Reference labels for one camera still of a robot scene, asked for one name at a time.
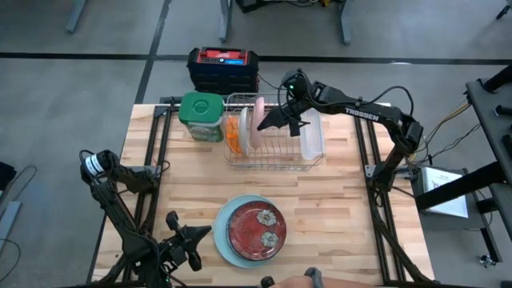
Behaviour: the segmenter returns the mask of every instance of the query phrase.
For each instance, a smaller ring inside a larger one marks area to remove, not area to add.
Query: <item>green container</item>
[[[190,92],[179,107],[179,121],[197,141],[220,142],[224,139],[221,123],[224,101],[219,94]]]

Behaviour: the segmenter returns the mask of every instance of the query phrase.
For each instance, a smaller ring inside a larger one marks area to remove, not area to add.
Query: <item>blue plate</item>
[[[237,208],[252,201],[264,201],[272,204],[271,201],[259,195],[249,194],[238,196],[229,200],[228,203],[226,203],[224,207],[221,208],[214,222],[214,241],[218,252],[221,256],[224,257],[226,261],[241,268],[260,267],[267,264],[272,259],[270,258],[261,261],[245,260],[244,258],[238,256],[238,254],[235,253],[230,247],[229,239],[227,238],[227,223],[232,213]]]

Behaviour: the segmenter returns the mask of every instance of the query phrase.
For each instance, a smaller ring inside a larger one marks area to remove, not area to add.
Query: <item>concrete floor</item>
[[[0,2],[0,51],[148,53],[163,0],[89,3],[77,34],[71,36],[64,31],[69,1]],[[235,7],[236,26],[226,45],[267,55],[508,59],[512,58],[512,34],[507,33],[512,15],[494,21],[503,5],[500,0],[356,1],[354,40],[349,47],[338,41],[332,10],[279,4],[242,15]],[[219,46],[217,8],[212,0],[172,1],[158,52],[186,54],[195,46]],[[311,20],[295,20],[302,15]],[[22,258],[2,287],[54,287],[86,280],[102,212],[79,178],[78,152],[121,151],[144,65],[143,61],[0,59],[0,161],[19,170],[31,163],[38,166],[38,175],[20,198],[23,208],[10,234],[20,244]],[[465,82],[502,68],[262,62],[260,73],[278,83],[284,72],[299,66],[310,78],[353,96],[371,98],[388,86],[408,87],[415,100],[414,116],[427,131],[463,98]],[[184,62],[156,62],[144,103],[192,89]],[[270,90],[262,83],[261,91]],[[397,92],[386,101],[408,109],[404,98]],[[438,132],[431,149],[440,150],[458,137],[455,131],[467,131],[476,122],[469,109]],[[479,130],[435,164],[473,170],[493,160]],[[486,252],[480,233],[426,230],[436,279],[484,287],[512,280],[512,243],[498,214],[492,229],[504,263],[487,270],[476,261]],[[15,249],[6,246],[0,259],[2,276],[15,260]]]

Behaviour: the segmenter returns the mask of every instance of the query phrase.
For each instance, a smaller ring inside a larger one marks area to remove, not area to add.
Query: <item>dish rack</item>
[[[285,103],[285,97],[281,95],[281,104]],[[263,97],[265,101],[264,114],[272,108],[278,107],[277,93],[235,93],[226,100],[224,113],[224,158],[226,163],[235,169],[242,170],[296,170],[308,171],[311,167],[320,164],[323,160],[323,151],[317,157],[306,160],[301,154],[300,137],[291,137],[290,129],[284,126],[281,129],[270,127],[259,131],[262,136],[259,148],[248,145],[248,153],[233,148],[233,143],[238,141],[238,133],[233,132],[233,127],[238,127],[238,120],[244,108],[248,108],[248,119],[252,120],[255,100]],[[315,129],[314,134],[307,136],[321,139],[323,142],[322,122],[318,117],[320,129]]]

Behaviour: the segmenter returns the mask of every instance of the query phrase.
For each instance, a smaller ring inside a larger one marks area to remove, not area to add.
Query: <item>wooden tabletop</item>
[[[154,105],[134,106],[121,156],[123,165],[144,163],[153,109]],[[165,223],[169,211],[178,212],[182,226],[212,225],[219,209],[241,194],[260,194],[271,200],[283,213],[288,228],[282,250],[267,265],[253,269],[226,262],[210,232],[198,246],[202,270],[193,272],[185,263],[173,276],[190,285],[257,285],[267,275],[281,281],[316,266],[324,276],[382,284],[354,119],[323,115],[322,124],[326,156],[320,165],[307,172],[240,171],[225,164],[222,142],[196,142],[176,115],[172,117],[166,150],[171,166],[162,176],[154,226],[158,241],[172,235]],[[393,143],[383,126],[375,129],[384,158]],[[366,143],[371,151],[368,139]],[[154,151],[156,162],[158,144]],[[394,185],[412,193],[405,180],[396,180]],[[122,197],[133,213],[136,195],[124,193]],[[390,201],[398,240],[418,268],[433,278],[414,200],[391,191]],[[105,275],[121,253],[121,239],[107,219],[93,280]],[[386,253],[393,271],[389,247]]]

